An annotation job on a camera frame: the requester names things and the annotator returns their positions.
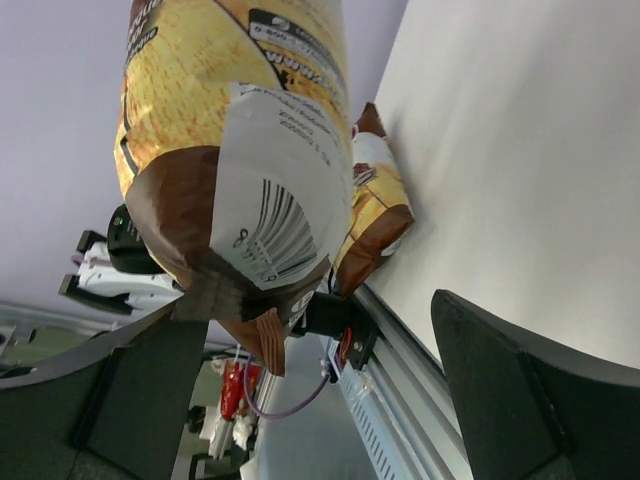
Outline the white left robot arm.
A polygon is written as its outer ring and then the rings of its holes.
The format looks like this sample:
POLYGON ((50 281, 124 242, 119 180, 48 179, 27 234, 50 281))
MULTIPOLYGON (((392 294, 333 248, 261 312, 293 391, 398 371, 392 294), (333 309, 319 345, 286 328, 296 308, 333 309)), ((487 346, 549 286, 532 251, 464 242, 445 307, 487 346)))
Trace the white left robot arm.
POLYGON ((131 316, 154 311, 182 296, 172 277, 151 258, 127 207, 118 206, 107 233, 85 230, 59 294, 101 312, 131 316))

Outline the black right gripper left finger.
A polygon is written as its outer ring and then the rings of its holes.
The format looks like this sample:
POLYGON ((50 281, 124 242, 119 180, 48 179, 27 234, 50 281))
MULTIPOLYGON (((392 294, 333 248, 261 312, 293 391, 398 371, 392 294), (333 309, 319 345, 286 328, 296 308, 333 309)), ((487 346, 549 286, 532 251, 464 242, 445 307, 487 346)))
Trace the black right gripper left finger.
POLYGON ((172 311, 2 379, 2 478, 170 478, 207 335, 172 311))

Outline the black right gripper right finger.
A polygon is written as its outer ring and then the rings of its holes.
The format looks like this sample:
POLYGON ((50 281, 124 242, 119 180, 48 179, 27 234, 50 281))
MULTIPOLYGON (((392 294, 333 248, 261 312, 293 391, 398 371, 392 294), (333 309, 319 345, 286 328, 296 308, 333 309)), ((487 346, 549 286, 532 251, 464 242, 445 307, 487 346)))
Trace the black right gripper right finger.
POLYGON ((636 479, 639 372, 438 290, 431 319, 476 479, 636 479))

